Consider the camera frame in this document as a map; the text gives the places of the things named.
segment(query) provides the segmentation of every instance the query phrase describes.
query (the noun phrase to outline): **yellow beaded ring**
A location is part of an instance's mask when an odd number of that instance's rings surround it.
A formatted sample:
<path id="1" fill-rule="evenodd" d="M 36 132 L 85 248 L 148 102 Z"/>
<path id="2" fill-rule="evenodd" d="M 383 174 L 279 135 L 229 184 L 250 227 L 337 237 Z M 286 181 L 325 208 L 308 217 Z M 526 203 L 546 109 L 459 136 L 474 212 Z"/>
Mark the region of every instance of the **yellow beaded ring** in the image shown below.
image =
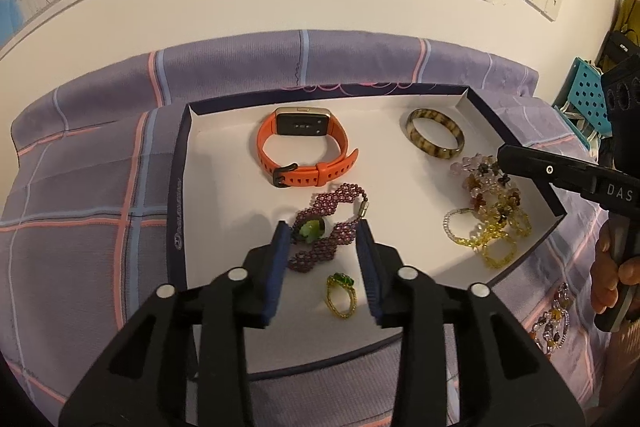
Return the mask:
<path id="1" fill-rule="evenodd" d="M 343 288 L 349 295 L 349 309 L 345 312 L 341 312 L 338 308 L 335 307 L 334 303 L 331 300 L 331 291 L 334 287 L 340 286 Z M 358 300 L 356 299 L 356 290 L 353 287 L 353 279 L 344 273 L 334 273 L 330 275 L 326 279 L 326 298 L 324 300 L 326 302 L 327 307 L 331 310 L 331 312 L 341 319 L 348 319 L 356 312 L 356 306 L 358 304 Z"/>

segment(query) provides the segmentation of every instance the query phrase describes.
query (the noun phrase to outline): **bangle bracelet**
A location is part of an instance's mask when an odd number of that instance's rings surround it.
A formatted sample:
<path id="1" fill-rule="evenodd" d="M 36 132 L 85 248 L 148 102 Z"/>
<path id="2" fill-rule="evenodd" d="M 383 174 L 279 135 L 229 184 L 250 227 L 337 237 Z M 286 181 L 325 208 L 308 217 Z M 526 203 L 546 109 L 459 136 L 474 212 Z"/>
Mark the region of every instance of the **bangle bracelet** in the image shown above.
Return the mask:
<path id="1" fill-rule="evenodd" d="M 343 288 L 349 295 L 349 309 L 345 312 L 341 312 L 338 308 L 335 307 L 334 303 L 331 300 L 331 291 L 336 287 L 340 286 Z M 327 307 L 331 310 L 331 312 L 341 319 L 348 319 L 353 315 L 356 311 L 356 306 L 358 304 L 358 300 L 356 298 L 356 290 L 353 287 L 353 279 L 344 273 L 334 273 L 326 278 L 326 298 L 324 299 Z"/>
<path id="2" fill-rule="evenodd" d="M 458 147 L 456 149 L 448 149 L 440 147 L 422 136 L 415 128 L 414 120 L 416 118 L 427 118 L 433 120 L 446 127 L 453 137 L 456 139 Z M 406 132 L 409 135 L 409 140 L 420 150 L 426 152 L 429 156 L 436 158 L 442 158 L 447 160 L 449 158 L 455 158 L 461 152 L 465 146 L 465 135 L 462 133 L 462 129 L 451 120 L 447 115 L 442 114 L 440 111 L 434 109 L 416 109 L 406 119 Z"/>
<path id="3" fill-rule="evenodd" d="M 336 223 L 329 237 L 319 237 L 324 233 L 324 216 L 331 216 L 338 203 L 353 203 L 362 197 L 358 215 L 350 221 Z M 356 238 L 356 226 L 365 216 L 369 208 L 369 200 L 365 191 L 352 183 L 343 183 L 334 192 L 324 192 L 316 196 L 310 208 L 300 210 L 293 223 L 291 242 L 296 244 L 306 241 L 311 244 L 311 250 L 301 251 L 289 258 L 289 269 L 306 273 L 321 261 L 330 261 L 335 257 L 338 245 L 350 245 Z"/>

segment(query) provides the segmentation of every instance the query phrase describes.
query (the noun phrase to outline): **wall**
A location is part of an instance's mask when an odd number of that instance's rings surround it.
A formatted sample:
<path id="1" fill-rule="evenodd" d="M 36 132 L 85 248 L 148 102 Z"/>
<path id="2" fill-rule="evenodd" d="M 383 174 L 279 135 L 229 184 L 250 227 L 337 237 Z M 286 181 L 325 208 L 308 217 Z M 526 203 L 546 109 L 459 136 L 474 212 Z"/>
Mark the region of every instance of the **wall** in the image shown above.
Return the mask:
<path id="1" fill-rule="evenodd" d="M 594 58 L 617 0 L 564 0 L 550 22 L 522 0 L 81 0 L 0 60 L 0 201 L 17 161 L 10 122 L 80 74 L 155 48 L 291 28 L 366 30 L 456 42 L 540 72 L 552 101 L 575 56 Z"/>

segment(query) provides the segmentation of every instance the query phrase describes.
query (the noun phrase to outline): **watch strap buckle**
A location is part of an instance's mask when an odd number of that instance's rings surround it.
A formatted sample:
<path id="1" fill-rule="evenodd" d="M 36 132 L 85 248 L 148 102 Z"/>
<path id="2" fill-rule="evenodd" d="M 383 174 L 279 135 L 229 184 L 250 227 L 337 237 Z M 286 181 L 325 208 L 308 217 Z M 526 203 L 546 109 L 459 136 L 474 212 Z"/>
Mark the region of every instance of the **watch strap buckle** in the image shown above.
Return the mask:
<path id="1" fill-rule="evenodd" d="M 286 185 L 284 181 L 287 179 L 286 176 L 283 176 L 285 172 L 291 172 L 298 168 L 297 163 L 292 163 L 291 165 L 287 165 L 286 167 L 277 167 L 273 169 L 273 186 L 277 188 L 287 188 L 291 185 Z"/>

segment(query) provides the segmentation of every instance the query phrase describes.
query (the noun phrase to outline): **green pendant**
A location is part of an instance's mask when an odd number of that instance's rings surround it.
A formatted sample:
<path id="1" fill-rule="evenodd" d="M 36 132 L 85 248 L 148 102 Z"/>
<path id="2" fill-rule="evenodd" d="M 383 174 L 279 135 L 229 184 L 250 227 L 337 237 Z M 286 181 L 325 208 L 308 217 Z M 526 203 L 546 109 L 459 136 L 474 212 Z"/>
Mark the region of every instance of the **green pendant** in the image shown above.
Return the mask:
<path id="1" fill-rule="evenodd" d="M 317 241 L 324 235 L 325 229 L 326 227 L 322 217 L 312 217 L 300 227 L 298 240 L 305 241 L 306 244 L 311 245 L 311 243 Z"/>

